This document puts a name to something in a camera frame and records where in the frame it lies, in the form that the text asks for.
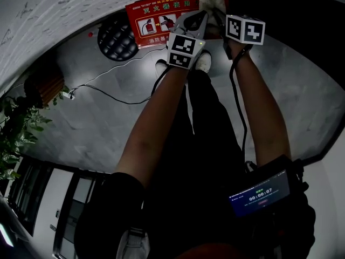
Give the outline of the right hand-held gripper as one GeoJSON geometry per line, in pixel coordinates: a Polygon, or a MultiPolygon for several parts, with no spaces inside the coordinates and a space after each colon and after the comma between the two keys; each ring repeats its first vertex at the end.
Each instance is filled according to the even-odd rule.
{"type": "Polygon", "coordinates": [[[229,39],[242,44],[263,45],[265,35],[265,22],[255,18],[226,15],[219,8],[212,9],[217,26],[222,29],[224,50],[229,60],[232,60],[229,39]]]}

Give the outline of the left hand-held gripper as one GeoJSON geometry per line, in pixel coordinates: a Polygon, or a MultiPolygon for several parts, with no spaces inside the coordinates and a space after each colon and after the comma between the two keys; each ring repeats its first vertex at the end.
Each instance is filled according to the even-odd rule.
{"type": "Polygon", "coordinates": [[[187,70],[192,68],[205,46],[208,17],[205,10],[186,12],[178,17],[167,41],[168,65],[187,70]]]}

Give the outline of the white wiping cloth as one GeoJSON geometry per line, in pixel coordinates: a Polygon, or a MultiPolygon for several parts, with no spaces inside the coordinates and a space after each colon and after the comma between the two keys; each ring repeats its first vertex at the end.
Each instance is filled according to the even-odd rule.
{"type": "Polygon", "coordinates": [[[216,8],[222,13],[226,13],[225,0],[199,0],[199,10],[205,10],[208,17],[208,24],[217,25],[216,18],[213,14],[213,9],[216,8]]]}

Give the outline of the red fire extinguisher box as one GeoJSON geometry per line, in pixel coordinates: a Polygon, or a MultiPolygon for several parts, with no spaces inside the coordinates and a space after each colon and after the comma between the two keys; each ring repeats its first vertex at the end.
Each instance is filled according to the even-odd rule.
{"type": "Polygon", "coordinates": [[[199,0],[142,0],[126,6],[139,49],[165,45],[177,19],[199,10],[199,0]]]}

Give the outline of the person's right forearm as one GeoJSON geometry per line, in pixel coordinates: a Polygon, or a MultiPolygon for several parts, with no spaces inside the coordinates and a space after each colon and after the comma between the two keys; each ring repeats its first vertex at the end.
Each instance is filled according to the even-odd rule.
{"type": "Polygon", "coordinates": [[[286,124],[281,110],[261,73],[245,51],[246,45],[229,40],[231,56],[241,57],[235,67],[238,85],[249,122],[256,162],[263,166],[285,155],[291,158],[286,124]]]}

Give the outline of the person's left forearm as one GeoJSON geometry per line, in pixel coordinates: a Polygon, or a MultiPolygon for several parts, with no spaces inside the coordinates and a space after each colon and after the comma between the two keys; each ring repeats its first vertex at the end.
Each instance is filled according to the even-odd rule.
{"type": "Polygon", "coordinates": [[[189,71],[173,67],[144,107],[127,140],[116,173],[147,187],[159,162],[189,71]]]}

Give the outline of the white shoe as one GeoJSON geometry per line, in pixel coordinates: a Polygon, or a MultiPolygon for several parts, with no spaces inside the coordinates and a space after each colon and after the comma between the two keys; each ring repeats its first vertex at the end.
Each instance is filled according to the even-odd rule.
{"type": "Polygon", "coordinates": [[[205,73],[208,73],[211,69],[211,64],[212,64],[211,53],[207,50],[204,50],[198,57],[195,63],[194,69],[197,71],[203,71],[205,73]]]}

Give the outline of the black tufted round stool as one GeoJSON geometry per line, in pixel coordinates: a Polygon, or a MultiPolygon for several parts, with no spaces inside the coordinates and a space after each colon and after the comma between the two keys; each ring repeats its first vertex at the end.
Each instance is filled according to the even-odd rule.
{"type": "Polygon", "coordinates": [[[129,60],[138,53],[139,48],[125,12],[104,20],[98,32],[98,46],[104,56],[116,62],[129,60]]]}

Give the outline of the brown ribbed plant pot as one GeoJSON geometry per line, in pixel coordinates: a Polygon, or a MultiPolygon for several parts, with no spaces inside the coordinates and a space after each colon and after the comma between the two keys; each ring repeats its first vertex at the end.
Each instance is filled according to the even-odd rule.
{"type": "Polygon", "coordinates": [[[57,65],[42,67],[29,75],[24,83],[25,95],[37,108],[44,108],[58,96],[65,85],[64,76],[57,65]]]}

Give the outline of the person's black clothing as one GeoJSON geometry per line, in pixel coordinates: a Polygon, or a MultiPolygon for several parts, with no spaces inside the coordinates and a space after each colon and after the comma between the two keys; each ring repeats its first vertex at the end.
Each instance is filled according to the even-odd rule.
{"type": "Polygon", "coordinates": [[[148,259],[173,259],[212,243],[269,252],[273,215],[241,220],[228,200],[244,176],[229,115],[209,76],[193,71],[148,187],[125,173],[104,181],[79,217],[78,259],[115,259],[130,228],[147,232],[148,259]]]}

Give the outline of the phone with timer screen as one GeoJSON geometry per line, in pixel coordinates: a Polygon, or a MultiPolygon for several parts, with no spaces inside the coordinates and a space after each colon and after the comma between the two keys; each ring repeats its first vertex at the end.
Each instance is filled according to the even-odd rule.
{"type": "Polygon", "coordinates": [[[246,190],[231,195],[230,204],[238,217],[252,214],[290,195],[285,170],[246,190]]]}

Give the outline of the green leafy potted plant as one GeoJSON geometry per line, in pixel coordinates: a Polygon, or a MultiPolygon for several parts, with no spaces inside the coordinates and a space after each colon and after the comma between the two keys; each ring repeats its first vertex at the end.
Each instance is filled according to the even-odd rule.
{"type": "Polygon", "coordinates": [[[20,177],[14,167],[25,147],[38,141],[32,132],[42,132],[43,125],[52,122],[42,115],[42,111],[48,111],[50,104],[56,106],[57,101],[63,99],[63,93],[70,90],[62,84],[56,90],[45,91],[46,98],[35,90],[30,91],[33,97],[10,94],[23,85],[11,87],[0,97],[0,181],[13,181],[20,177]]]}

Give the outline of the black framed glass door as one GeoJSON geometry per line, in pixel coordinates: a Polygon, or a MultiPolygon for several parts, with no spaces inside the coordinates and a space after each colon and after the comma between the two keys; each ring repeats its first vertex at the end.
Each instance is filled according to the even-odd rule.
{"type": "Polygon", "coordinates": [[[9,182],[2,222],[16,259],[78,259],[74,233],[85,205],[108,173],[25,156],[9,182]]]}

